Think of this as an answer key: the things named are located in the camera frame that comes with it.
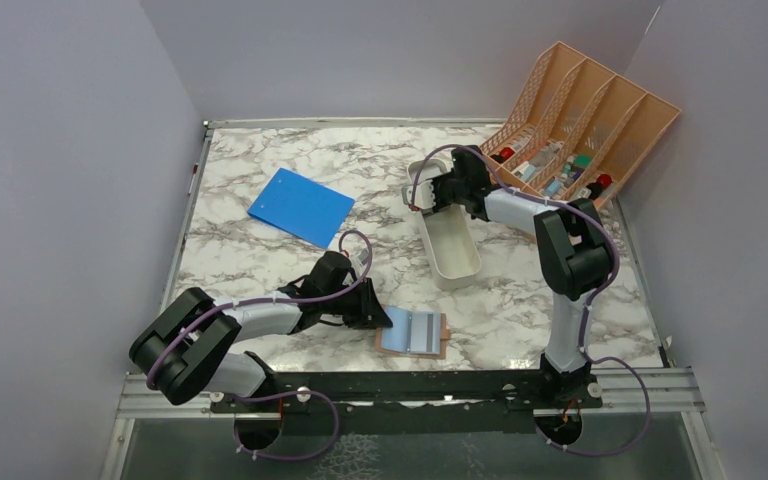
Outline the black mounting rail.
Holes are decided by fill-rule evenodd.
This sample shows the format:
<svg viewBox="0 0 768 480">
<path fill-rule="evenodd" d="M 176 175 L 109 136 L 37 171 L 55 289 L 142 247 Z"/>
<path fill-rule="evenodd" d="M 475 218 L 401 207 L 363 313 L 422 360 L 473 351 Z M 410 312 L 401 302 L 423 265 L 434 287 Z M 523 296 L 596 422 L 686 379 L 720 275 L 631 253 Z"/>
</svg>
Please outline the black mounting rail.
<svg viewBox="0 0 768 480">
<path fill-rule="evenodd" d="M 342 420 L 371 426 L 383 420 L 377 412 L 405 417 L 410 402 L 430 407 L 450 396 L 456 402 L 490 401 L 514 410 L 563 409 L 578 405 L 600 408 L 603 400 L 594 397 L 589 386 L 597 377 L 585 367 L 580 372 L 557 374 L 552 370 L 476 371 L 372 371 L 372 372 L 289 372 L 269 374 L 252 397 L 288 392 L 288 399 L 267 400 L 261 406 L 246 406 L 234 400 L 241 385 L 212 384 L 205 393 L 221 393 L 211 410 L 215 413 L 269 413 L 277 409 L 282 424 L 295 435 L 311 436 L 332 424 L 330 407 L 320 400 L 297 399 L 310 390 L 326 395 L 337 407 Z"/>
</svg>

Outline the tan leather card holder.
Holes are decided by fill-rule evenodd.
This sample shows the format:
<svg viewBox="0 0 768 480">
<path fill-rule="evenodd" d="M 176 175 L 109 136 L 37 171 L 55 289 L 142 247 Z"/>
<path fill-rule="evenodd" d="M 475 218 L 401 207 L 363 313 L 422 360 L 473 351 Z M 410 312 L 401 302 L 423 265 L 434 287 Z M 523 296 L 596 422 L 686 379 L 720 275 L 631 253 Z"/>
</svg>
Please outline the tan leather card holder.
<svg viewBox="0 0 768 480">
<path fill-rule="evenodd" d="M 374 348 L 392 356 L 442 360 L 451 338 L 447 316 L 441 312 L 410 311 L 387 306 L 391 327 L 378 328 Z"/>
</svg>

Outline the red cap bottle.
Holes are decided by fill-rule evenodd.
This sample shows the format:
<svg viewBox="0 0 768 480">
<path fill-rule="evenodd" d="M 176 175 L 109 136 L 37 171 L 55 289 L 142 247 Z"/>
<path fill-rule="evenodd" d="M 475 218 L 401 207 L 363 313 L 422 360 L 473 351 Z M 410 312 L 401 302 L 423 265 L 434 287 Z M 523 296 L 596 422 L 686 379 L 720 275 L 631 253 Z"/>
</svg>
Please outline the red cap bottle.
<svg viewBox="0 0 768 480">
<path fill-rule="evenodd" d="M 589 197 L 596 199 L 601 196 L 611 185 L 613 184 L 613 178 L 606 173 L 600 174 L 594 182 L 588 185 L 590 190 Z"/>
</svg>

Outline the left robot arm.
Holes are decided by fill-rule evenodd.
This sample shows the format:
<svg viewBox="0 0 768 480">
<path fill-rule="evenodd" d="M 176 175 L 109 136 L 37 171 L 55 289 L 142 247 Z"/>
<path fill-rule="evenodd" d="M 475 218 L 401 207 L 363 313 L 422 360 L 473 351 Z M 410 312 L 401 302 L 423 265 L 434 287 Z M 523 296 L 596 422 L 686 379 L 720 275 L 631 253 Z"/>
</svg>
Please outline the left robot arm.
<svg viewBox="0 0 768 480">
<path fill-rule="evenodd" d="M 221 392 L 258 411 L 273 401 L 274 373 L 257 355 L 233 354 L 231 347 L 297 334 L 325 316 L 355 330 L 392 324 L 372 281 L 347 256 L 328 251 L 308 274 L 265 296 L 221 303 L 199 287 L 186 289 L 138 335 L 128 357 L 145 374 L 147 387 L 173 405 Z"/>
</svg>

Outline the silver striped card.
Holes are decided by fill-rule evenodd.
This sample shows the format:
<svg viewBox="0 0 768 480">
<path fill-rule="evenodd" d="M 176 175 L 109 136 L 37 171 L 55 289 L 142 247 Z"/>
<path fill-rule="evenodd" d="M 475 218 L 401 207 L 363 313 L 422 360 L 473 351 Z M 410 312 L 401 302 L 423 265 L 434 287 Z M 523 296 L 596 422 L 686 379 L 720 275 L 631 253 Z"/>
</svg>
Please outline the silver striped card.
<svg viewBox="0 0 768 480">
<path fill-rule="evenodd" d="M 413 312 L 407 330 L 407 352 L 419 355 L 438 355 L 441 351 L 441 329 L 441 314 Z"/>
</svg>

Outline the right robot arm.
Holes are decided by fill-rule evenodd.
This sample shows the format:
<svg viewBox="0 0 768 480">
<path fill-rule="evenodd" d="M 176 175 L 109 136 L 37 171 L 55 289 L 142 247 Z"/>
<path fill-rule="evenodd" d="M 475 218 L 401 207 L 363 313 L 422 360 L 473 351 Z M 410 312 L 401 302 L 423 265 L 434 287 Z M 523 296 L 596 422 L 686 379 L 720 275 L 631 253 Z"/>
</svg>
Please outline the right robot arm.
<svg viewBox="0 0 768 480">
<path fill-rule="evenodd" d="M 410 174 L 404 202 L 426 216 L 460 207 L 473 219 L 532 235 L 542 276 L 553 292 L 550 336 L 537 380 L 539 398 L 560 407 L 591 381 L 588 354 L 592 304 L 616 278 L 619 254 L 589 198 L 554 200 L 507 184 L 475 146 L 448 145 L 446 173 Z"/>
</svg>

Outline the orange desk organizer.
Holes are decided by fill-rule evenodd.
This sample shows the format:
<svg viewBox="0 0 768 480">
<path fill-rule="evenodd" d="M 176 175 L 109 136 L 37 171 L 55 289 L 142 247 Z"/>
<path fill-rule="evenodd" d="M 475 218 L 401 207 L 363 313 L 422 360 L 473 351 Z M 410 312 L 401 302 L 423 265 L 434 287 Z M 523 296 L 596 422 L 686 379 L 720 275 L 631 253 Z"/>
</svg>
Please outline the orange desk organizer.
<svg viewBox="0 0 768 480">
<path fill-rule="evenodd" d="M 610 206 L 681 114 L 679 107 L 573 47 L 541 53 L 506 121 L 482 145 L 488 156 L 516 153 L 496 171 L 512 186 L 554 200 L 590 193 L 603 173 L 613 184 L 594 200 Z M 564 171 L 571 155 L 592 157 L 583 172 Z"/>
</svg>

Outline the white oblong plastic tray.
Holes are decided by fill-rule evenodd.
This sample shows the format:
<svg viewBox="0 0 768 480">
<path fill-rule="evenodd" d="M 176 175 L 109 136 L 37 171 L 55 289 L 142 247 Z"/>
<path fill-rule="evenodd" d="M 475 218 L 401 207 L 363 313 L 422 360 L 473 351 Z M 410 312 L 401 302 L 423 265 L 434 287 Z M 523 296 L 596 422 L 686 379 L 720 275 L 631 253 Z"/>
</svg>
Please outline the white oblong plastic tray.
<svg viewBox="0 0 768 480">
<path fill-rule="evenodd" d="M 472 285 L 482 260 L 463 207 L 455 204 L 428 215 L 415 211 L 409 214 L 422 239 L 435 286 L 454 290 Z"/>
</svg>

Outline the green cap bottle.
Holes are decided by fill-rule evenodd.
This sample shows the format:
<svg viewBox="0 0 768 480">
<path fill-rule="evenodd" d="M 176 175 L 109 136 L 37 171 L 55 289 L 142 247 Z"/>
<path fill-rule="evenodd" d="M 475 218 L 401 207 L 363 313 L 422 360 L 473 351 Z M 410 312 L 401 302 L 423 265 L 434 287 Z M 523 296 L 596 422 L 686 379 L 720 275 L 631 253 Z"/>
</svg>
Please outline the green cap bottle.
<svg viewBox="0 0 768 480">
<path fill-rule="evenodd" d="M 572 174 L 573 172 L 583 172 L 591 163 L 592 157 L 585 154 L 571 155 L 567 158 L 564 171 Z"/>
</svg>

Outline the blue folder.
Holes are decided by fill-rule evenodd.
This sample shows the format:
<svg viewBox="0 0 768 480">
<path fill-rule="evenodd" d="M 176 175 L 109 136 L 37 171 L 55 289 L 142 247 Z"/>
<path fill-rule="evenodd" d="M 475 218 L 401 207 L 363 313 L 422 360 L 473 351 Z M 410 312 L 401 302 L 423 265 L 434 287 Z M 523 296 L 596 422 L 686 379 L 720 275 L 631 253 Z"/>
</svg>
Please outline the blue folder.
<svg viewBox="0 0 768 480">
<path fill-rule="evenodd" d="M 280 168 L 252 202 L 250 217 L 326 248 L 355 200 L 292 170 Z"/>
</svg>

